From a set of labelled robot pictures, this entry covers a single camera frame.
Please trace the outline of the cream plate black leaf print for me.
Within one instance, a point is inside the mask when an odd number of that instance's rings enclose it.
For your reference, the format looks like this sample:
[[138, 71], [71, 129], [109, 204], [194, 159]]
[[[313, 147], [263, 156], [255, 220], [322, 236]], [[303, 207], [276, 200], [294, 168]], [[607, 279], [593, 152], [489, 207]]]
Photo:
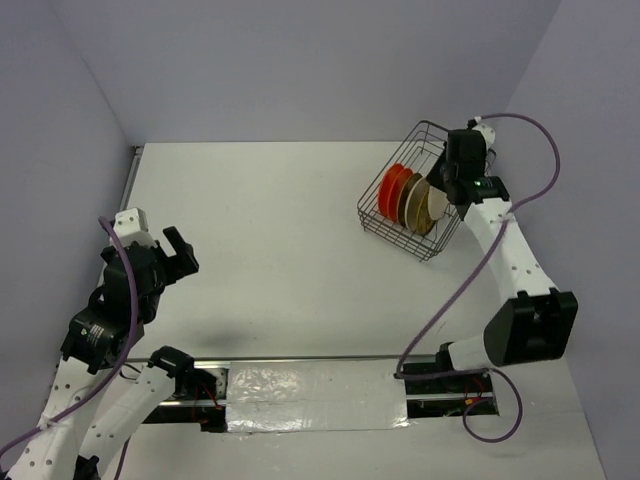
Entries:
[[430, 185], [426, 199], [429, 218], [434, 221], [441, 219], [446, 212], [448, 204], [446, 193]]

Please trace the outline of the cream plate floral print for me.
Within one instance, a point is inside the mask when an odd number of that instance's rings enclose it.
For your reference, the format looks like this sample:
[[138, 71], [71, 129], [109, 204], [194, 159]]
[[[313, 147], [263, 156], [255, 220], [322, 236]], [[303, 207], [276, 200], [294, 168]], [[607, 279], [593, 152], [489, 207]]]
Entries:
[[416, 215], [419, 211], [427, 210], [426, 199], [429, 191], [429, 183], [421, 178], [410, 190], [408, 195], [404, 219], [406, 227], [413, 233], [415, 233]]

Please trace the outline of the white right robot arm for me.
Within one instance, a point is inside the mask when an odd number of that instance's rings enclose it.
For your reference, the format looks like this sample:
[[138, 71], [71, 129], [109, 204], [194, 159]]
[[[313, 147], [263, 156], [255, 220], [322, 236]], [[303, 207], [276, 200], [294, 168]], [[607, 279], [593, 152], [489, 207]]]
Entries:
[[491, 141], [484, 126], [449, 131], [427, 176], [474, 234], [502, 302], [481, 334], [440, 347], [435, 380], [446, 391], [460, 389], [470, 371], [561, 358], [578, 312], [575, 295], [559, 290], [535, 258], [502, 180], [486, 175]]

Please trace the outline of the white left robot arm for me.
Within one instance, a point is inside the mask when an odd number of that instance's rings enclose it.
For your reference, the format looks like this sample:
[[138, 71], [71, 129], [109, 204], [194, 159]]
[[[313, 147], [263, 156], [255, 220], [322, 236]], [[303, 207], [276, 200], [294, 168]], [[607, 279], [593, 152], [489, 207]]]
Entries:
[[69, 323], [37, 426], [2, 447], [23, 449], [2, 471], [4, 479], [100, 479], [161, 402], [195, 389], [193, 358], [164, 346], [128, 390], [102, 416], [96, 414], [145, 325], [154, 320], [164, 290], [199, 270], [193, 247], [174, 227], [163, 231], [174, 249], [167, 255], [157, 241], [126, 239], [118, 222], [100, 223], [112, 241], [101, 253], [103, 282]]

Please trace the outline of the orange plate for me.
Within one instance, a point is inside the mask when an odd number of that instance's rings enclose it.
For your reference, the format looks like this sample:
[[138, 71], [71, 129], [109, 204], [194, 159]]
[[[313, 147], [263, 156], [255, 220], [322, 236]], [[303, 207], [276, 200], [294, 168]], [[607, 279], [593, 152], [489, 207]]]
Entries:
[[389, 167], [381, 180], [377, 196], [377, 205], [379, 213], [385, 218], [389, 217], [389, 200], [392, 186], [402, 170], [403, 165], [395, 163]]
[[398, 175], [396, 176], [395, 180], [392, 183], [389, 202], [388, 202], [388, 214], [389, 214], [390, 220], [394, 223], [398, 222], [398, 216], [399, 216], [398, 209], [399, 209], [401, 193], [404, 189], [405, 184], [407, 183], [407, 181], [412, 175], [413, 175], [412, 169], [403, 168], [398, 173]]

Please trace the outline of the silver foil tape cover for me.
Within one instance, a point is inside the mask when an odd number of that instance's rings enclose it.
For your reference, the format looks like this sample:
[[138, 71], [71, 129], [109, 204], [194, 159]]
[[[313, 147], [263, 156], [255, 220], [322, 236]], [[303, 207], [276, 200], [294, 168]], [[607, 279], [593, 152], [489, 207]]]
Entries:
[[391, 430], [409, 425], [392, 360], [234, 363], [230, 433]]

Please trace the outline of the aluminium table edge rail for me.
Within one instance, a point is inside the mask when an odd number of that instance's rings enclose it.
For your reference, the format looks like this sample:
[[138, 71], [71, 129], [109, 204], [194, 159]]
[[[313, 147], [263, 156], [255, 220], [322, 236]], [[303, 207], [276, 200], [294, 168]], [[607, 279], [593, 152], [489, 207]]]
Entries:
[[129, 166], [124, 190], [121, 196], [119, 211], [125, 210], [127, 208], [143, 152], [143, 146], [135, 146], [133, 148], [133, 158]]

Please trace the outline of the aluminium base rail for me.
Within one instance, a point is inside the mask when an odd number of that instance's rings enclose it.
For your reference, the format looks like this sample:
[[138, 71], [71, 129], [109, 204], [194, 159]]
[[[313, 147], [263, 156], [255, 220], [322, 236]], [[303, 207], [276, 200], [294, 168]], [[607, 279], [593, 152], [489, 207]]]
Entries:
[[[149, 423], [200, 422], [209, 429], [227, 427], [226, 393], [229, 371], [234, 363], [391, 360], [385, 358], [302, 358], [239, 361], [198, 361], [196, 381], [183, 394], [161, 402], [148, 416]], [[406, 383], [407, 413], [410, 418], [459, 416], [476, 404], [483, 415], [494, 415], [493, 385], [488, 374], [465, 374]]]

